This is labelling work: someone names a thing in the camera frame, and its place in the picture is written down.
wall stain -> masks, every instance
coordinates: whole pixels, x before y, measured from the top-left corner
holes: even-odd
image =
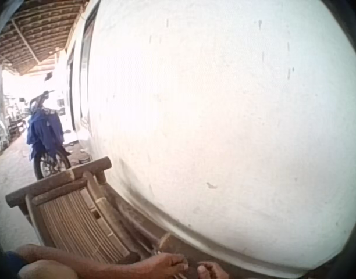
[[[209,189],[217,189],[218,188],[218,186],[210,184],[209,182],[207,182],[207,186],[208,186]]]
[[[149,184],[148,187],[149,187],[149,190],[151,191],[152,196],[155,197],[154,191],[152,190],[152,185]]]
[[[122,168],[125,167],[125,162],[124,162],[123,159],[119,158],[119,163],[120,163],[120,166],[121,166]]]

wooden ceiling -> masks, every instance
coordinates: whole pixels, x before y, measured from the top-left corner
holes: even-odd
[[[27,73],[65,48],[87,0],[24,0],[0,33],[0,63]]]

motorcycle wheel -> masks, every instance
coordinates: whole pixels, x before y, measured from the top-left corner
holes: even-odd
[[[56,173],[71,168],[68,157],[60,150],[56,151],[56,165],[51,164],[48,158],[49,155],[43,153],[33,159],[34,175],[37,180],[53,176]]]

leg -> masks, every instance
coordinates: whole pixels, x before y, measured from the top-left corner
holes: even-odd
[[[19,271],[21,279],[78,279],[76,272],[53,260],[38,260]]]

wooden chair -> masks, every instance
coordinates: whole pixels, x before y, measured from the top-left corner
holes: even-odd
[[[102,263],[134,263],[148,255],[125,237],[99,190],[110,167],[109,158],[83,164],[10,193],[6,201],[20,208],[42,245]]]

